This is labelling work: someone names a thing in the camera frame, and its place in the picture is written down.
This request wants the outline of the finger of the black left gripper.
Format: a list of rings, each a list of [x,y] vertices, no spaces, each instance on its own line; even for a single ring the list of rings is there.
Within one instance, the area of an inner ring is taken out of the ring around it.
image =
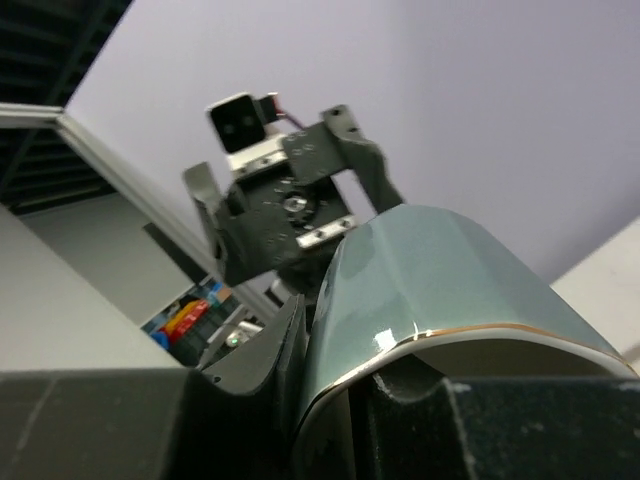
[[[186,169],[182,174],[182,178],[206,235],[212,265],[217,273],[223,273],[223,249],[215,218],[219,201],[222,199],[218,183],[207,162],[202,162]]]
[[[403,204],[403,197],[388,176],[384,153],[363,135],[349,107],[331,107],[322,113],[322,120],[346,168],[356,175],[375,212],[383,213]]]

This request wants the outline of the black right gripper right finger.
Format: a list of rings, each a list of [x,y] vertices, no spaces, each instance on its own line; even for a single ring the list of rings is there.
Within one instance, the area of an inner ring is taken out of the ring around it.
[[[349,394],[359,479],[636,479],[636,380],[376,374]]]

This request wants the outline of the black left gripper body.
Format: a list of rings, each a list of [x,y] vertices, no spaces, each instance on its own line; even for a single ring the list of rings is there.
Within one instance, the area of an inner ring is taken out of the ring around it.
[[[308,269],[357,225],[332,179],[345,164],[322,123],[273,135],[229,164],[233,182],[215,212],[214,252],[231,286]]]

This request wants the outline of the grey teal mug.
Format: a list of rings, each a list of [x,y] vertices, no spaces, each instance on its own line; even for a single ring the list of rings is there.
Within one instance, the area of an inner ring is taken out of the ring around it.
[[[351,232],[322,284],[292,463],[359,479],[349,394],[376,374],[442,379],[638,375],[575,310],[474,221],[398,206]]]

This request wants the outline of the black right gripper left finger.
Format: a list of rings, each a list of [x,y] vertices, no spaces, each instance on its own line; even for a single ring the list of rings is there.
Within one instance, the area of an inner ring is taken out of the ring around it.
[[[288,479],[306,350],[302,296],[205,371],[1,378],[5,479]]]

